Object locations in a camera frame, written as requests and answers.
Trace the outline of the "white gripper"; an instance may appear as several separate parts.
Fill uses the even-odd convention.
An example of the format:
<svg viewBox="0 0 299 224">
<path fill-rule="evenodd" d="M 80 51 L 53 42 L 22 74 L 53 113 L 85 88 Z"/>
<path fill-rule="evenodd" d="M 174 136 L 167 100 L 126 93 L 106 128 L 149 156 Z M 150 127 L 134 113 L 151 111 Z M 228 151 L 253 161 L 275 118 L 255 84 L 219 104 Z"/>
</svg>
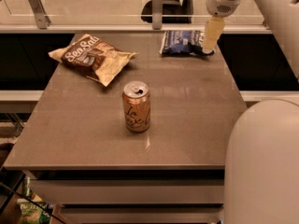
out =
<svg viewBox="0 0 299 224">
<path fill-rule="evenodd" d="M 217 45 L 225 22 L 224 18 L 232 15 L 241 0 L 206 0 L 206 10 L 212 17 L 206 22 L 203 52 L 211 53 Z"/>
</svg>

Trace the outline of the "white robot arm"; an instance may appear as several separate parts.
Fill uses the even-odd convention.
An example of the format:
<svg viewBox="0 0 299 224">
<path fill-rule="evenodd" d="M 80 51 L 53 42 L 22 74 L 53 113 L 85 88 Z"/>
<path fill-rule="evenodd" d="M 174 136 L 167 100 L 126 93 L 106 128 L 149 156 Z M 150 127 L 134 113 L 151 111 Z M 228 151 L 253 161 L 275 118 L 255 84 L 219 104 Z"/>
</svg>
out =
<svg viewBox="0 0 299 224">
<path fill-rule="evenodd" d="M 219 20 L 241 0 L 206 0 Z M 297 0 L 254 0 L 294 73 L 299 72 Z M 236 122 L 226 151 L 224 224 L 299 224 L 299 105 L 261 101 Z"/>
</svg>

